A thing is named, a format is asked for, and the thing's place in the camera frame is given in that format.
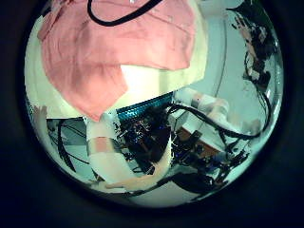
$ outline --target pink towel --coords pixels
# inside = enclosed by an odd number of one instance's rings
[[[111,21],[146,2],[95,0],[92,9]],[[53,0],[38,37],[50,82],[93,121],[127,91],[120,65],[189,67],[195,21],[187,0],[163,0],[135,20],[110,28],[94,23],[86,4],[87,0]]]

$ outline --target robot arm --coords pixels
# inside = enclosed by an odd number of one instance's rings
[[[241,131],[240,126],[228,121],[229,104],[226,100],[199,93],[188,87],[176,91],[174,99],[205,113],[212,121],[223,128],[237,133]]]

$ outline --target black wire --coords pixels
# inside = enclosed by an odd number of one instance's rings
[[[267,106],[268,106],[269,110],[271,110],[271,106],[270,106],[269,101],[267,101],[266,103],[267,103]],[[228,130],[228,129],[224,128],[224,127],[219,126],[217,123],[215,123],[209,117],[207,117],[204,113],[196,110],[193,107],[183,106],[183,105],[180,105],[180,104],[169,104],[169,106],[171,106],[171,107],[170,107],[170,109],[167,112],[167,118],[168,118],[168,116],[171,113],[174,113],[174,112],[176,112],[179,109],[183,109],[183,110],[191,112],[197,118],[199,118],[200,120],[206,122],[207,124],[212,125],[218,132],[223,132],[226,136],[229,136],[231,138],[242,139],[242,140],[252,140],[252,139],[255,139],[255,138],[259,137],[261,135],[261,133],[266,130],[266,128],[268,126],[268,123],[270,121],[270,115],[268,115],[267,122],[266,122],[266,124],[264,125],[263,129],[260,132],[258,132],[255,135],[244,135],[244,134],[239,134],[237,132],[234,132],[234,131],[231,131],[231,130]]]
[[[123,24],[125,22],[131,21],[131,20],[145,14],[146,12],[148,12],[149,10],[154,8],[156,5],[158,5],[162,0],[150,0],[146,4],[144,4],[142,7],[138,8],[137,10],[131,12],[130,14],[127,14],[126,16],[124,16],[122,18],[114,20],[114,21],[103,21],[103,20],[97,18],[92,11],[92,1],[93,0],[87,1],[87,13],[88,13],[89,17],[100,26],[114,27],[114,26]]]
[[[61,136],[61,127],[63,125],[65,120],[60,120],[59,123],[58,123],[58,144],[57,144],[57,148],[58,148],[58,152],[59,152],[59,156],[61,157],[61,159],[63,159],[66,163],[66,165],[74,172],[76,172],[72,162],[70,161],[70,158],[68,156],[68,153],[66,152],[65,150],[65,147],[64,147],[64,143],[63,143],[63,139],[62,139],[62,136]]]
[[[70,131],[73,131],[74,133],[76,133],[77,135],[85,138],[86,137],[86,134],[81,132],[80,130],[76,129],[75,127],[72,127],[70,125],[63,125],[63,127],[65,127],[66,129],[70,130]]]
[[[68,155],[69,155],[70,157],[74,158],[75,160],[78,160],[79,162],[83,162],[83,163],[89,164],[89,162],[84,161],[84,160],[81,160],[81,159],[75,157],[74,155],[72,155],[72,154],[70,154],[70,153],[68,153]]]
[[[53,136],[49,135],[49,137],[52,139],[52,141],[53,141],[56,145],[58,145],[58,142],[56,141],[56,139],[55,139]],[[83,163],[89,164],[89,162],[87,162],[87,161],[83,161],[83,160],[81,160],[81,159],[75,157],[74,155],[72,155],[72,154],[70,154],[70,153],[68,153],[68,152],[66,152],[66,153],[67,153],[70,157],[72,157],[72,158],[78,160],[79,162],[83,162]]]

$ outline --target blue component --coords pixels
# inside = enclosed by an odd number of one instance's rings
[[[158,107],[172,102],[173,93],[167,93],[160,97],[139,103],[132,106],[117,109],[117,114],[120,122],[131,121],[134,118],[140,117],[144,111],[151,107]]]

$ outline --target pink cloth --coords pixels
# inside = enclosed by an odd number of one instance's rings
[[[146,2],[95,0],[92,10],[111,21]],[[187,0],[163,0],[135,20],[110,28],[94,23],[86,4],[87,0],[53,0],[38,37],[50,82],[90,119],[99,121],[127,91],[120,65],[189,67],[195,21]]]

